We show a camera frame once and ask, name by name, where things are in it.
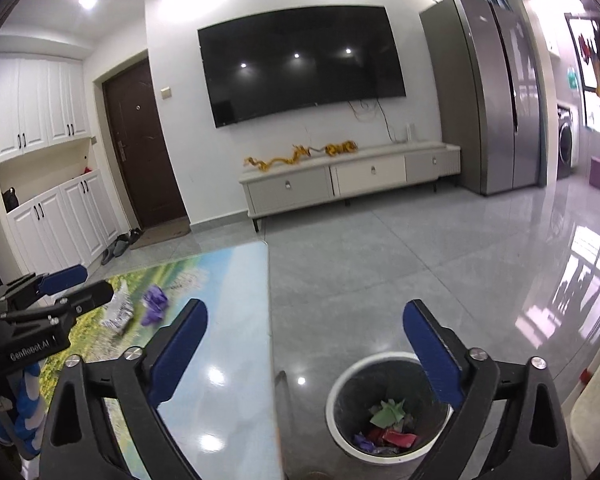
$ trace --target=blue gripper pad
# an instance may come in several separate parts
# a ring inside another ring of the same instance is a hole
[[[438,400],[458,410],[464,401],[461,370],[413,301],[404,307],[402,326]]]
[[[171,399],[184,370],[186,370],[202,340],[202,336],[205,335],[208,323],[206,305],[200,300],[190,301],[197,301],[196,306],[180,323],[180,327],[175,334],[171,335],[167,345],[151,369],[151,389],[147,393],[147,400],[154,408],[157,408],[161,402]]]
[[[82,265],[74,265],[73,267],[67,267],[58,272],[48,274],[40,281],[38,285],[38,291],[42,294],[52,296],[63,290],[67,290],[71,286],[80,285],[87,279],[87,269]]]

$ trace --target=tiled floor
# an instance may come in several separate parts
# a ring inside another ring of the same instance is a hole
[[[274,366],[286,372],[276,407],[291,480],[313,470],[398,480],[414,470],[349,458],[324,420],[331,385],[349,365],[411,349],[401,325],[410,299],[493,358],[543,356],[561,399],[600,344],[600,191],[577,177],[490,198],[446,184],[437,194],[430,185],[395,190],[267,218],[259,234],[251,222],[231,224],[127,251],[90,280],[255,239],[269,245]],[[494,405],[463,478],[479,472],[501,411]]]

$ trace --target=television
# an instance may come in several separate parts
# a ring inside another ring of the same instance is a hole
[[[201,28],[198,38],[216,127],[406,95],[384,7],[276,10]]]

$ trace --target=door handle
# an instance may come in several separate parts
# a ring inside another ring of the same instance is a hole
[[[121,140],[118,141],[118,148],[120,149],[120,158],[122,159],[122,162],[126,162],[126,155],[125,155],[126,146],[124,144],[122,144]]]

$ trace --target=stainless steel refrigerator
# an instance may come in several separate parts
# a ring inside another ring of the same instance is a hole
[[[485,0],[442,0],[420,21],[442,138],[461,147],[461,184],[483,195],[537,184],[538,82],[518,17]]]

